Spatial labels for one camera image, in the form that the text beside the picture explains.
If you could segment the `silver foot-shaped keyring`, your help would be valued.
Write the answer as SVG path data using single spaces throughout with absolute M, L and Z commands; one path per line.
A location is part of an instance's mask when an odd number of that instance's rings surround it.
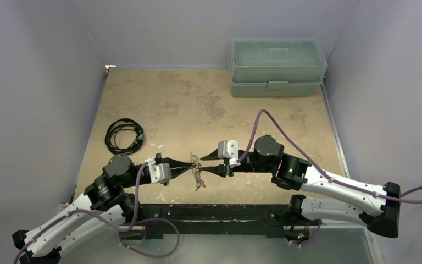
M 193 168 L 191 169 L 194 179 L 196 181 L 195 191 L 198 191 L 200 188 L 206 188 L 206 184 L 201 177 L 202 167 L 199 162 L 199 159 L 196 155 L 190 152 L 191 162 L 193 163 Z

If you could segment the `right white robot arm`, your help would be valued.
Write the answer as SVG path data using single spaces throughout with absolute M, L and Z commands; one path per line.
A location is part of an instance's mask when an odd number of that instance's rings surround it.
M 226 178 L 234 173 L 271 173 L 271 182 L 285 190 L 327 196 L 326 200 L 305 195 L 291 196 L 285 213 L 278 215 L 291 225 L 331 219 L 365 226 L 387 238 L 399 235 L 400 186 L 362 183 L 325 170 L 317 170 L 305 159 L 288 155 L 284 146 L 270 136 L 259 137 L 253 151 L 240 150 L 235 140 L 221 141 L 218 148 L 201 158 L 223 160 L 222 165 L 203 170 Z

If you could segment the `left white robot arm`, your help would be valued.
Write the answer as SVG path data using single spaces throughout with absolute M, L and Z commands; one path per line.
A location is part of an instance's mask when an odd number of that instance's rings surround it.
M 119 233 L 132 231 L 148 219 L 138 200 L 142 184 L 169 182 L 195 167 L 192 162 L 163 158 L 161 154 L 135 165 L 127 155 L 113 156 L 92 184 L 66 209 L 33 230 L 18 230 L 12 239 L 19 252 L 14 263 L 58 263 L 64 238 L 75 241 L 74 231 L 97 219 Z

